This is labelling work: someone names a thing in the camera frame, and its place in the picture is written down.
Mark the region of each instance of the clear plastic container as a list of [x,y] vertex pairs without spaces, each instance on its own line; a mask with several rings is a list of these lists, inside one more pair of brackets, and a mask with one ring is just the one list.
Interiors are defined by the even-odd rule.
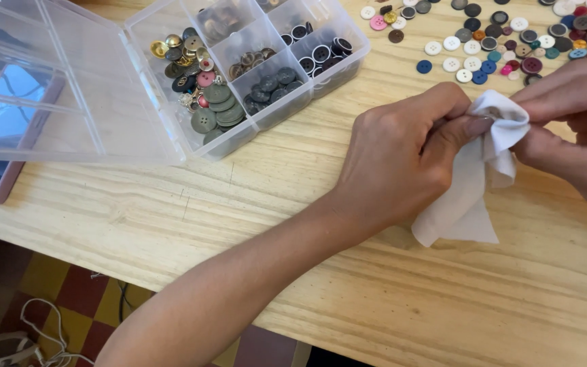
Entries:
[[[238,21],[224,25],[223,32],[206,28],[206,12],[221,11]],[[314,32],[286,46],[280,34],[306,21]],[[228,83],[239,101],[260,78],[284,66],[295,69],[304,84],[203,145],[191,114],[171,90],[173,79],[164,75],[168,62],[149,51],[152,41],[190,26],[226,79],[243,52],[277,51]],[[34,144],[0,143],[0,160],[11,161],[179,164],[191,155],[217,160],[351,79],[371,49],[336,0],[158,0],[129,18],[125,29],[67,0],[0,0],[0,29],[20,41],[0,37],[1,65],[64,84],[51,103],[0,94],[2,107],[50,112]],[[220,36],[224,32],[229,36]],[[352,54],[320,76],[307,77],[298,59],[334,37],[350,41]]]

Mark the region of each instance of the phone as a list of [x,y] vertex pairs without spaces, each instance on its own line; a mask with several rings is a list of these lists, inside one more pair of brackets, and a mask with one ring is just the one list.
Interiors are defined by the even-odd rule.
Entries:
[[[54,104],[64,85],[65,80],[50,70],[7,64],[0,74],[0,95],[38,103]],[[0,147],[32,148],[49,115],[46,110],[0,102]],[[8,198],[23,165],[0,161],[0,204]]]

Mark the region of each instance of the hand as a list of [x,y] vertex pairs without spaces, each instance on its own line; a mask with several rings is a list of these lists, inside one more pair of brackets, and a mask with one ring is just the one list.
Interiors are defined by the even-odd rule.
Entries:
[[[587,59],[570,62],[511,97],[528,113],[532,128],[513,148],[518,160],[572,184],[587,200]],[[576,144],[543,128],[566,121]]]
[[463,116],[470,103],[456,84],[441,83],[359,115],[330,192],[335,212],[376,233],[434,202],[452,183],[457,152],[493,124],[491,118]]

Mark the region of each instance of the wooden table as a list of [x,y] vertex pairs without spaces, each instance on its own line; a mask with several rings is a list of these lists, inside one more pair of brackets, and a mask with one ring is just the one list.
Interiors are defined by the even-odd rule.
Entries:
[[[150,2],[83,5],[121,22]],[[464,59],[461,50],[423,52],[466,19],[449,0],[409,21],[397,45],[359,17],[366,2],[343,3],[372,43],[357,78],[217,163],[28,163],[0,206],[0,238],[158,291],[303,209],[333,185],[357,114],[453,80],[442,61]],[[480,19],[502,9],[540,34],[558,20],[535,0],[479,3]],[[415,64],[426,58],[434,70],[420,75]],[[545,72],[565,60],[543,59]],[[521,85],[492,76],[463,88],[476,97]],[[391,228],[298,279],[256,325],[375,366],[587,366],[587,204],[527,167],[485,199],[501,244],[441,240],[427,249],[408,226]]]

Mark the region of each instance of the white cloth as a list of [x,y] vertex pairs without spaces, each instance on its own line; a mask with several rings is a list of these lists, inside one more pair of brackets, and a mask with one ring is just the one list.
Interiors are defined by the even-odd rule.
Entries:
[[485,91],[467,114],[495,119],[491,130],[466,144],[455,157],[452,185],[422,211],[412,233],[423,246],[438,238],[499,243],[484,203],[486,166],[494,188],[515,180],[515,160],[509,148],[529,131],[529,115],[496,91]]

